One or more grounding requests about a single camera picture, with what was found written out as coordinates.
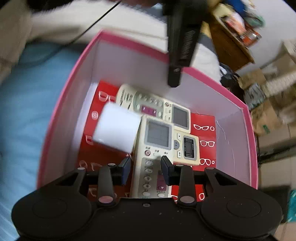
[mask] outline blue object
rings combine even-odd
[[[47,56],[59,45],[29,44],[21,62]],[[47,126],[60,92],[85,45],[62,50],[46,63],[15,67],[0,86],[0,240],[15,241],[13,205],[36,188]]]
[[[233,9],[242,17],[246,16],[246,6],[241,0],[225,0],[226,4],[233,7]]]
[[[291,191],[287,220],[288,222],[296,222],[296,190]]]

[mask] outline white fabric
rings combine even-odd
[[[25,0],[10,0],[0,9],[0,57],[17,62],[31,31],[31,12]],[[11,65],[0,60],[0,84]]]
[[[114,5],[108,1],[74,1],[47,13],[33,15],[30,39],[66,43],[88,28]],[[119,5],[90,29],[78,42],[88,43],[100,30],[133,38],[160,51],[167,51],[166,23],[125,5]],[[220,81],[217,56],[203,45],[197,46],[192,66]]]

